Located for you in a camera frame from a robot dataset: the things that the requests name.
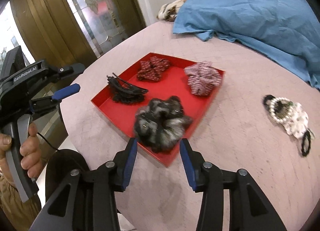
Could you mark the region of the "brown sleeve left forearm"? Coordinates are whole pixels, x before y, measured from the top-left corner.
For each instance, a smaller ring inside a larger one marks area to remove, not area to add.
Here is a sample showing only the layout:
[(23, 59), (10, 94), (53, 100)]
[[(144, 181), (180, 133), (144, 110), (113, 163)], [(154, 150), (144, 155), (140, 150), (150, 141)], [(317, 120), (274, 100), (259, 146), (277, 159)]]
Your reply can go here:
[(1, 176), (1, 224), (9, 224), (14, 230), (29, 230), (40, 210), (37, 195), (22, 202), (17, 189)]

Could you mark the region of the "left hand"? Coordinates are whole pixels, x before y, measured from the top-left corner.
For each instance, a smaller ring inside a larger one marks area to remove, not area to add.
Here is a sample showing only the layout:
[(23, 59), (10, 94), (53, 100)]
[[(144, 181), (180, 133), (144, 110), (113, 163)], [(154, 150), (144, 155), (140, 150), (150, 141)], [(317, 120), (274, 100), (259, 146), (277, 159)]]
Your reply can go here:
[[(22, 169), (27, 171), (29, 178), (37, 179), (43, 170), (41, 161), (40, 141), (37, 137), (37, 126), (31, 123), (28, 128), (29, 137), (20, 147)], [(16, 187), (10, 172), (5, 153), (11, 148), (11, 137), (1, 133), (1, 172), (10, 185)]]

